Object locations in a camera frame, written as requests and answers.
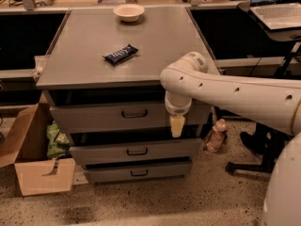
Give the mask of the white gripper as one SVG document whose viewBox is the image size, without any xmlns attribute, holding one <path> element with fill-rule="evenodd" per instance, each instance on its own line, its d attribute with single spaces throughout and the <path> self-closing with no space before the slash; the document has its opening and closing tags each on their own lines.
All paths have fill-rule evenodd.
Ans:
<svg viewBox="0 0 301 226">
<path fill-rule="evenodd" d="M 173 137 L 180 137 L 185 123 L 185 117 L 192 104 L 192 99 L 166 91 L 165 105 L 169 117 L 171 134 Z"/>
</svg>

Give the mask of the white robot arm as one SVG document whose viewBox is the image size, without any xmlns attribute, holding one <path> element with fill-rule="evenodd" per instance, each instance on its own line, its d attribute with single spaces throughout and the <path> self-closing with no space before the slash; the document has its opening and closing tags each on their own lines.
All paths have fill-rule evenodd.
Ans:
<svg viewBox="0 0 301 226">
<path fill-rule="evenodd" d="M 165 67 L 160 82 L 172 116 L 186 114 L 197 99 L 293 137 L 271 174 L 261 226 L 301 226 L 301 82 L 211 74 L 198 52 Z"/>
</svg>

